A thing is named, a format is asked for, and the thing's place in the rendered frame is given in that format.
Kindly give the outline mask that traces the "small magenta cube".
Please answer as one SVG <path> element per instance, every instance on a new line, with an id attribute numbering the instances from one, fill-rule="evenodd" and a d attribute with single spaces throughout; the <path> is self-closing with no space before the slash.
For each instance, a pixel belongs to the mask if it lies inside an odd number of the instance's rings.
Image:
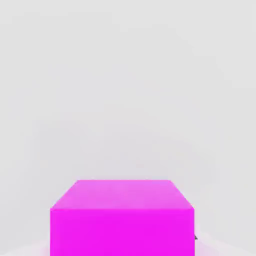
<path id="1" fill-rule="evenodd" d="M 195 211 L 169 180 L 78 180 L 50 210 L 50 256 L 195 256 Z"/>

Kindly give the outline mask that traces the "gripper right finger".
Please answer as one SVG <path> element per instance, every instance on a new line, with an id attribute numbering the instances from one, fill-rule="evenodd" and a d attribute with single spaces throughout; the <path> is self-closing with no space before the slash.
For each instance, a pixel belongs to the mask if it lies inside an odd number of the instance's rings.
<path id="1" fill-rule="evenodd" d="M 238 251 L 216 240 L 195 236 L 196 256 L 238 256 Z"/>

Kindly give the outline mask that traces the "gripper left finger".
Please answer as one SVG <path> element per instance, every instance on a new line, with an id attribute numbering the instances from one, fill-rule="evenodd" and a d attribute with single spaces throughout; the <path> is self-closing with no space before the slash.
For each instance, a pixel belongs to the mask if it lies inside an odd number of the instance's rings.
<path id="1" fill-rule="evenodd" d="M 13 251 L 11 256 L 50 256 L 50 242 L 45 240 L 23 246 Z"/>

